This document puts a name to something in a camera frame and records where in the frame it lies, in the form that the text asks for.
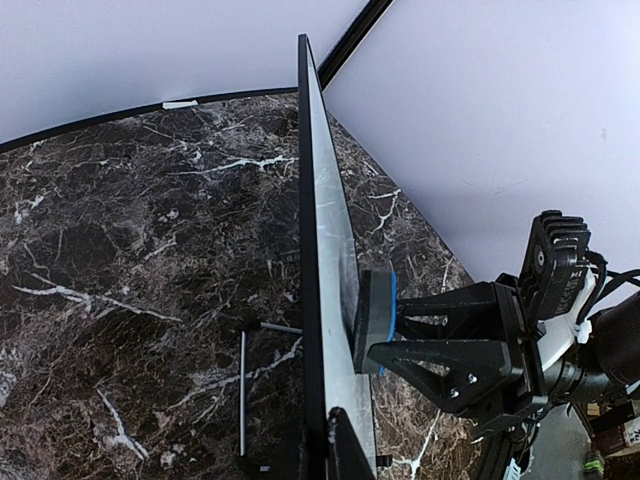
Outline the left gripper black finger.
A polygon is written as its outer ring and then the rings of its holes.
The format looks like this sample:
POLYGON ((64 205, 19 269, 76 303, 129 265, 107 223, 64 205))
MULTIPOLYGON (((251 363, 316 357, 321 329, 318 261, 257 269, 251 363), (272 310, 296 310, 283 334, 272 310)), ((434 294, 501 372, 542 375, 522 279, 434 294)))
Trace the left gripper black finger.
POLYGON ((334 407, 328 417, 329 480, 373 480, 369 465, 347 412, 334 407))

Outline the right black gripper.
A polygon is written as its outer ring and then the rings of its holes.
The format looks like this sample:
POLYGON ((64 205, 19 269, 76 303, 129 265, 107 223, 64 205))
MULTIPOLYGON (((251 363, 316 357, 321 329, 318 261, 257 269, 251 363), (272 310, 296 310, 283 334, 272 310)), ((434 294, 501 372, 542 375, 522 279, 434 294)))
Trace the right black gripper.
POLYGON ((536 339, 507 281, 400 299, 396 332, 423 341, 377 343, 368 358, 441 410, 473 413, 473 439, 517 427, 547 403, 536 339))

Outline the blue whiteboard eraser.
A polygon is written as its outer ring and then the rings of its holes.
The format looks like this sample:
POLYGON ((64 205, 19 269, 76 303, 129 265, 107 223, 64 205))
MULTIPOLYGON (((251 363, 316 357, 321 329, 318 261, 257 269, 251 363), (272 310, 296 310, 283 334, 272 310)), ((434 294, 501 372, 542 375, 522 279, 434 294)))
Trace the blue whiteboard eraser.
POLYGON ((384 368, 368 357, 374 344, 388 343, 395 335, 397 315, 395 272, 365 270, 360 280, 352 334, 352 357, 356 374, 381 375, 384 368))

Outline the white whiteboard with black frame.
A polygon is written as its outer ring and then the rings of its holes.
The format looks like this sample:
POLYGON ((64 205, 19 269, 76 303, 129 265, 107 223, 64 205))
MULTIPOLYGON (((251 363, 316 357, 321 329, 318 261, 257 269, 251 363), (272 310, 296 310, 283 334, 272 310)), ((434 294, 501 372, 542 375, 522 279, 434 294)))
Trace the white whiteboard with black frame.
POLYGON ((334 140, 311 43, 298 37, 300 301, 305 476, 328 479, 328 417, 347 412, 376 474, 370 380, 356 374, 359 272, 334 140))

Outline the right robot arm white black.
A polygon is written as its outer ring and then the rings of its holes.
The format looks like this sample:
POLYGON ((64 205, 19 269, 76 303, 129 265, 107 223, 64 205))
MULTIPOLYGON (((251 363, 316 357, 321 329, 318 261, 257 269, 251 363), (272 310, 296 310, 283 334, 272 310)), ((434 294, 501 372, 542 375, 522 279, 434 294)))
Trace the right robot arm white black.
POLYGON ((577 323, 540 319, 509 275, 440 295, 365 305, 354 364, 386 368, 439 409, 475 421, 478 479, 524 465, 539 423, 567 403, 613 400, 639 379, 639 298, 577 323))

